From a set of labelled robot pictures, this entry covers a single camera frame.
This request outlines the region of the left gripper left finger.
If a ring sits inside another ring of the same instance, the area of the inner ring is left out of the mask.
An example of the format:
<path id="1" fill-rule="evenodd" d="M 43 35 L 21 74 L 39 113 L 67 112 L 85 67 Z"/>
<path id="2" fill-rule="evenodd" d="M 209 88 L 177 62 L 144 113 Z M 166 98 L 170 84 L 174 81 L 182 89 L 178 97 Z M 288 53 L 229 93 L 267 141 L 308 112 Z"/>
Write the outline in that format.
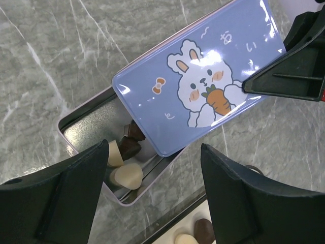
<path id="1" fill-rule="evenodd" d="M 88 243 L 108 153 L 103 140 L 1 184 L 1 243 Z"/>

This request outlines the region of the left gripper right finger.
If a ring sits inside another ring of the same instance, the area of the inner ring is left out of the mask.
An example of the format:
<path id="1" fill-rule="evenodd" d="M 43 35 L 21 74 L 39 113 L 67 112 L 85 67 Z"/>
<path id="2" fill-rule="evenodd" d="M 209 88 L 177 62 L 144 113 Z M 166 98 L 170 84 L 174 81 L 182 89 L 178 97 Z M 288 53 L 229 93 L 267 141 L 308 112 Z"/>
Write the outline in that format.
<path id="1" fill-rule="evenodd" d="M 324 243 L 324 193 L 272 180 L 208 144 L 201 168 L 217 243 Z"/>

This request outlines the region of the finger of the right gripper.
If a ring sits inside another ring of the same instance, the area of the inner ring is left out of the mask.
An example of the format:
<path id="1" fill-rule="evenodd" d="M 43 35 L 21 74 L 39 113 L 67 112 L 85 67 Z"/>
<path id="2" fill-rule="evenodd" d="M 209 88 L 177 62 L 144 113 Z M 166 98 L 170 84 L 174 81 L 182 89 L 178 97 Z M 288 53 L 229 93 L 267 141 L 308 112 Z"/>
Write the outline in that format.
<path id="1" fill-rule="evenodd" d="M 243 82 L 243 92 L 324 101 L 324 9 L 298 15 L 284 40 L 286 53 Z"/>

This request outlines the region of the white oval chocolate front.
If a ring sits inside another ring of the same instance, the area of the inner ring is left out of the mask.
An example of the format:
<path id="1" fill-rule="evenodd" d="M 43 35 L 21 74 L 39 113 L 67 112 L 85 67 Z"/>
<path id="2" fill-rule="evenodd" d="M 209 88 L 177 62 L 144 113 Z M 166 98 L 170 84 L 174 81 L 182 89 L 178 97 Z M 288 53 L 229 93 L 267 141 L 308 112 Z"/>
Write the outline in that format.
<path id="1" fill-rule="evenodd" d="M 117 168 L 124 165 L 116 140 L 109 142 L 108 163 L 109 167 Z"/>

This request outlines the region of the silver tin lid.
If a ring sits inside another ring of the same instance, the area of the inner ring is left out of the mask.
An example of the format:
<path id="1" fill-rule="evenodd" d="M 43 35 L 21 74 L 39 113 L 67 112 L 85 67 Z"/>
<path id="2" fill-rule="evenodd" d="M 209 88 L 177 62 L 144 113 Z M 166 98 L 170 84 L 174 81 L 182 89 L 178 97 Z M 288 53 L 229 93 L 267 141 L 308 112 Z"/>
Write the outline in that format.
<path id="1" fill-rule="evenodd" d="M 112 87 L 167 157 L 261 100 L 243 81 L 284 51 L 268 1 L 231 1 L 131 62 Z"/>

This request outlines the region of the dark chocolate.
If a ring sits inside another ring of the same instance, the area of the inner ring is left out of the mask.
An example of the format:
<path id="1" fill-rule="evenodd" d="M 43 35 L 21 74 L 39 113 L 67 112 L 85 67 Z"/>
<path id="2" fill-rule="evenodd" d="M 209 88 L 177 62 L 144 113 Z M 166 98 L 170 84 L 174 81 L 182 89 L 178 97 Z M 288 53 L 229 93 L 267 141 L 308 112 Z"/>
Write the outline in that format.
<path id="1" fill-rule="evenodd" d="M 128 125 L 124 126 L 123 132 L 125 137 L 134 139 L 136 141 L 144 141 L 146 139 L 145 135 L 134 120 L 132 120 Z"/>

